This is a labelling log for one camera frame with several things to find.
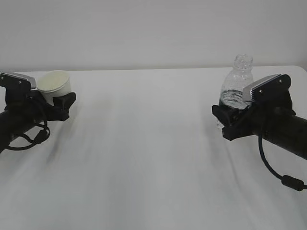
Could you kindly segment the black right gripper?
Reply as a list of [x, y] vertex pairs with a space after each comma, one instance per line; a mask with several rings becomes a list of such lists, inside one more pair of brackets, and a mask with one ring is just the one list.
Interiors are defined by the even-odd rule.
[[223, 126], [222, 136], [229, 141], [252, 135], [267, 135], [269, 129], [296, 117], [288, 91], [264, 102], [254, 102], [240, 114], [239, 109], [213, 105], [212, 114]]

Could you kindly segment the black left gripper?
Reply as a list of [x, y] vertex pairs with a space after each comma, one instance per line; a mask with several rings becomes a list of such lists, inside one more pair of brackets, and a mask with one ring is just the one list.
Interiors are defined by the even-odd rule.
[[5, 93], [5, 110], [20, 115], [28, 120], [41, 122], [66, 121], [69, 109], [76, 101], [76, 93], [70, 92], [64, 96], [52, 96], [51, 103], [38, 90], [7, 89]]

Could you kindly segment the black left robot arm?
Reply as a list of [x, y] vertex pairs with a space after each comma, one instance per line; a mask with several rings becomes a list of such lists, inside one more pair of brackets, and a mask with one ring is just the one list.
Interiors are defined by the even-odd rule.
[[6, 91], [6, 107], [0, 114], [0, 150], [28, 150], [50, 137], [49, 121], [66, 121], [76, 93], [54, 97], [47, 103], [37, 90], [27, 93]]

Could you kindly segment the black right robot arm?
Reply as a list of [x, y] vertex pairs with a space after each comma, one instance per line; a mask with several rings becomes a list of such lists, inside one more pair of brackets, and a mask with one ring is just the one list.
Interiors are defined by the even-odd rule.
[[224, 126], [222, 135], [229, 141], [261, 136], [303, 159], [307, 158], [307, 120], [296, 116], [289, 92], [267, 101], [255, 101], [244, 110], [213, 105], [212, 114]]

